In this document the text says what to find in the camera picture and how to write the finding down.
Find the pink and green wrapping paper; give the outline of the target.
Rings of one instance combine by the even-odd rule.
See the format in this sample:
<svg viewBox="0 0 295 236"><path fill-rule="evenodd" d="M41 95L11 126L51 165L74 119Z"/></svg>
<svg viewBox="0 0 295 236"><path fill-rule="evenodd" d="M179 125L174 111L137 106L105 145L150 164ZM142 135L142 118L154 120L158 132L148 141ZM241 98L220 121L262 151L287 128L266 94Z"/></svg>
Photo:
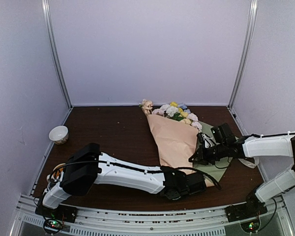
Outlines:
<svg viewBox="0 0 295 236"><path fill-rule="evenodd" d="M162 166L192 167L208 173L217 181L221 180L231 158L222 158L216 166L193 164L188 161L196 150L198 134L196 128L159 115L148 115L147 121L157 145Z"/></svg>

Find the cream yellow rose spray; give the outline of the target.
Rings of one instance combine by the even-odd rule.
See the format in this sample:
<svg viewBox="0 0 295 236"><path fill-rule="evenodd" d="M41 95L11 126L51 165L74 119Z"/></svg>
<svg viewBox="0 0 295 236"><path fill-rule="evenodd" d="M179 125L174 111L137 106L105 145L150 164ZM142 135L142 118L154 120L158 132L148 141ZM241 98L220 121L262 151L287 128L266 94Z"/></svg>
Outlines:
<svg viewBox="0 0 295 236"><path fill-rule="evenodd" d="M179 122L187 124L187 125L191 125L192 120L188 119L188 118L184 118L182 120L180 120Z"/></svg>

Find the pink rose stem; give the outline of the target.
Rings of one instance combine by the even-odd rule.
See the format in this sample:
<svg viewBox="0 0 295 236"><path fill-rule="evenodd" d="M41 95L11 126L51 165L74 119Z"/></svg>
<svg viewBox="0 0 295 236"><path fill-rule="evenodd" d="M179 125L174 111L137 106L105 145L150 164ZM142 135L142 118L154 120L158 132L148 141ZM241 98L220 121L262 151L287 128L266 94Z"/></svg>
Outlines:
<svg viewBox="0 0 295 236"><path fill-rule="evenodd" d="M202 125L199 123L199 119L194 113L190 113L187 118L191 120L192 127L195 127L199 132L202 132Z"/></svg>
<svg viewBox="0 0 295 236"><path fill-rule="evenodd" d="M171 106L170 104L164 104L160 108L154 109L152 111L152 114L162 117L173 118L175 114L180 114L180 112L178 107Z"/></svg>

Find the yellow flower stem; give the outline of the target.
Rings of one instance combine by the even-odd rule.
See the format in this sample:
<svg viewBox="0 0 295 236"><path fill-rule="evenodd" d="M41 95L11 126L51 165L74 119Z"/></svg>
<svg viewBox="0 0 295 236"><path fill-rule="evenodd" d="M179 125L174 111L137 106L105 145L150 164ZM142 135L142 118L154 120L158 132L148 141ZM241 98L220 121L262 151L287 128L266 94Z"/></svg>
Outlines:
<svg viewBox="0 0 295 236"><path fill-rule="evenodd" d="M188 113L185 111L187 109L187 106L184 103L176 103L171 102L170 107L167 110L167 115L170 118L186 118L188 116Z"/></svg>

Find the blue flower stem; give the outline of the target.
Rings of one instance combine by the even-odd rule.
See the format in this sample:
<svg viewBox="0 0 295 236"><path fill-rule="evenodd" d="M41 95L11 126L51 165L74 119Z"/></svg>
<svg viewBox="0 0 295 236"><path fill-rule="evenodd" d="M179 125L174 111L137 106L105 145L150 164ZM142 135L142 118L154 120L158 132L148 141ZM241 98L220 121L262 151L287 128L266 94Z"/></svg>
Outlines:
<svg viewBox="0 0 295 236"><path fill-rule="evenodd" d="M181 108L182 110L188 109L188 107L184 103L179 103L178 107Z"/></svg>

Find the peach blossom stem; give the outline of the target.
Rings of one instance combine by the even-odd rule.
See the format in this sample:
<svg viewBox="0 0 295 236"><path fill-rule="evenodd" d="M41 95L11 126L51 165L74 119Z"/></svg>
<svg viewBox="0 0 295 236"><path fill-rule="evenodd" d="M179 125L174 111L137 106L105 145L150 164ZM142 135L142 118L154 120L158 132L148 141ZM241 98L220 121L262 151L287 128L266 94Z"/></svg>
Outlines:
<svg viewBox="0 0 295 236"><path fill-rule="evenodd" d="M143 110L146 116L150 115L153 109L153 102L151 100L143 99L139 104L139 107Z"/></svg>

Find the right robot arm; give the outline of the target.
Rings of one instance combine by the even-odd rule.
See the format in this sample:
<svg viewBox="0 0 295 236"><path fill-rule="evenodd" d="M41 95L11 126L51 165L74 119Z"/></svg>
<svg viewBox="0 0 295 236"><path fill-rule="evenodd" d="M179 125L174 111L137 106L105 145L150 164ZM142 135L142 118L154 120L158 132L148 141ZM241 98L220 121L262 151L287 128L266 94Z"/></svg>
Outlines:
<svg viewBox="0 0 295 236"><path fill-rule="evenodd" d="M236 138L227 123L211 128L213 137L197 135L195 153L189 162L214 165L224 157L237 159L286 156L294 163L275 178L261 184L246 198L242 213L254 216L269 199L295 187L295 132L274 135L251 134Z"/></svg>

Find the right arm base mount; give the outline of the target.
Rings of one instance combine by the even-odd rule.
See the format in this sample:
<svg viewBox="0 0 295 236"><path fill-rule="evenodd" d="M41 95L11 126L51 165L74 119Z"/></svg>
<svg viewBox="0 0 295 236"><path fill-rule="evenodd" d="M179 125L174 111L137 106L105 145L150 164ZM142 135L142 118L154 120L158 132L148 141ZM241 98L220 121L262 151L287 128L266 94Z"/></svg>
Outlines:
<svg viewBox="0 0 295 236"><path fill-rule="evenodd" d="M225 213L228 222L239 222L244 232L253 234L261 228L260 216L267 213L267 208L261 205L257 209L252 209L244 203L226 207Z"/></svg>

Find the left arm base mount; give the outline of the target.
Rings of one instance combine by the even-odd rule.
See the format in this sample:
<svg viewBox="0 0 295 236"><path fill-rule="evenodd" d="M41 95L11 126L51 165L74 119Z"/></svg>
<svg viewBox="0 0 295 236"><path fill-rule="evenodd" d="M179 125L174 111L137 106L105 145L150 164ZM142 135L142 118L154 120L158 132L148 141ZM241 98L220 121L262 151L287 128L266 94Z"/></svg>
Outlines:
<svg viewBox="0 0 295 236"><path fill-rule="evenodd" d="M35 209L37 215L44 219L43 230L48 234L57 234L64 229L65 223L74 223L78 209L72 206L59 205L56 209L39 205Z"/></svg>

